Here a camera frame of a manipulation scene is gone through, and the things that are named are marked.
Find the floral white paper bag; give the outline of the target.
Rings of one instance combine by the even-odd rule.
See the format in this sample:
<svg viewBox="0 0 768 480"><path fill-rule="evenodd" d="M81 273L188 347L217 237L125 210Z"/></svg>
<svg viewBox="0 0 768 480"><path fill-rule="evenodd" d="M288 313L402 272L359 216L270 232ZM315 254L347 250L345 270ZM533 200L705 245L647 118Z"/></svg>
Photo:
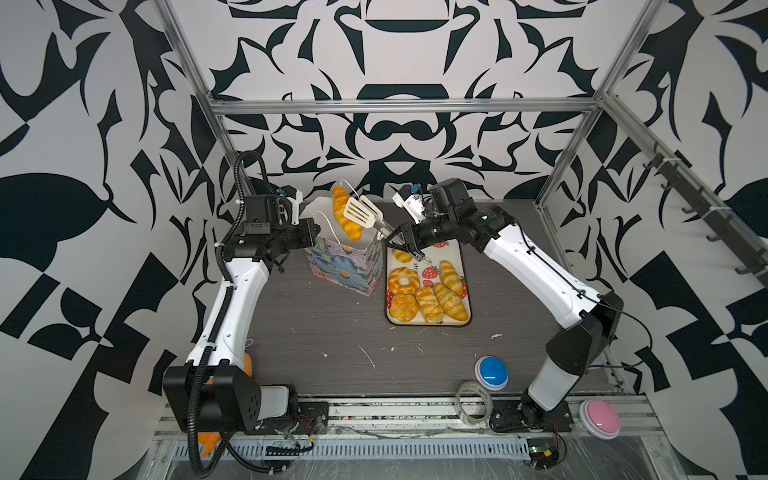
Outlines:
<svg viewBox="0 0 768 480"><path fill-rule="evenodd" d="M331 283L370 296L382 271L382 243L374 229L362 229L353 240L339 223L346 201L340 202L339 214L334 213L333 196L317 197L308 203L300 218L313 220L320 227L315 245L306 248L311 272Z"/></svg>

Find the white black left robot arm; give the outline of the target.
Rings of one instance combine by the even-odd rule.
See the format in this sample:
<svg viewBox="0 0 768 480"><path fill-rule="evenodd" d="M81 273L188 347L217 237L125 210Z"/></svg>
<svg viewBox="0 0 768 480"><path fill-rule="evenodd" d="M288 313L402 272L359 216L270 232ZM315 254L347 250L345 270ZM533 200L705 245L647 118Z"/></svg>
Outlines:
<svg viewBox="0 0 768 480"><path fill-rule="evenodd" d="M222 276L212 310L162 389L179 429L255 434L286 430L304 396L363 394L374 365L360 346L384 321L375 296L386 248L365 230L351 242L331 197L248 196L215 247Z"/></svg>

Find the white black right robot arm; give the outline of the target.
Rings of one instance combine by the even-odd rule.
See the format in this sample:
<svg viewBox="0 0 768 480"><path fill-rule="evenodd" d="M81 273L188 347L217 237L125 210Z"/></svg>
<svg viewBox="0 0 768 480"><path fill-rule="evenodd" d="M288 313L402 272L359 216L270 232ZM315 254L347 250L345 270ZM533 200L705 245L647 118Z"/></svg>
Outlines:
<svg viewBox="0 0 768 480"><path fill-rule="evenodd" d="M478 207L458 179L423 192L401 187L393 197L410 219L387 235L388 246L422 259L426 248L448 240L470 245L504 267L550 311L560 329L546 345L546 360L521 404L537 413L558 407L613 339L623 301L600 294L553 260L499 206Z"/></svg>

